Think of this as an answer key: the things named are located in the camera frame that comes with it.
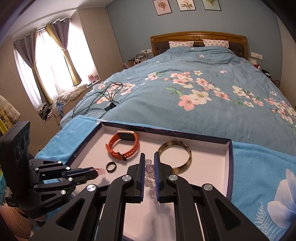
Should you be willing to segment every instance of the framed picture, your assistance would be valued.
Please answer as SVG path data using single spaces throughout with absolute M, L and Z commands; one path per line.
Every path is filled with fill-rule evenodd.
M 202 0 L 205 10 L 216 10 L 221 11 L 218 0 Z
M 180 11 L 196 10 L 193 0 L 177 0 Z
M 154 0 L 153 3 L 158 16 L 172 12 L 168 0 Z

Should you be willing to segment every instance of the smartwatch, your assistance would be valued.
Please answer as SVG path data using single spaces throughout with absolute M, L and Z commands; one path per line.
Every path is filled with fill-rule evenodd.
M 134 141 L 134 146 L 126 153 L 121 154 L 120 152 L 113 151 L 113 145 L 117 140 Z M 140 146 L 139 138 L 134 131 L 117 131 L 117 133 L 111 138 L 108 144 L 106 144 L 107 151 L 112 157 L 126 161 L 127 158 L 135 154 Z

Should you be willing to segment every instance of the window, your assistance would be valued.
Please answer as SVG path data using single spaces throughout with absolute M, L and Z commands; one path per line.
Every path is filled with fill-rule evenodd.
M 81 30 L 69 25 L 68 51 L 82 84 L 89 83 L 88 75 L 97 74 L 86 39 Z M 37 108 L 42 104 L 31 68 L 15 50 L 17 68 L 25 90 Z M 36 66 L 48 95 L 55 100 L 58 95 L 73 87 L 63 51 L 46 30 L 37 33 Z

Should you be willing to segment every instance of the wooden headboard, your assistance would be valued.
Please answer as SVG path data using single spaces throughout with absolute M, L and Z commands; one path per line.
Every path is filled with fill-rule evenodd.
M 219 32 L 179 32 L 150 37 L 153 55 L 159 55 L 170 48 L 169 41 L 194 41 L 194 47 L 203 47 L 203 39 L 229 41 L 229 49 L 237 56 L 248 59 L 247 38 L 245 36 Z

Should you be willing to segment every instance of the teal basket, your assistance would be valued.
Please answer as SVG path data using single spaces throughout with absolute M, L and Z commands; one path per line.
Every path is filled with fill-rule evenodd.
M 3 196 L 5 194 L 5 190 L 6 190 L 6 181 L 4 179 L 3 173 L 1 172 L 1 176 L 0 176 L 0 202 L 3 201 Z

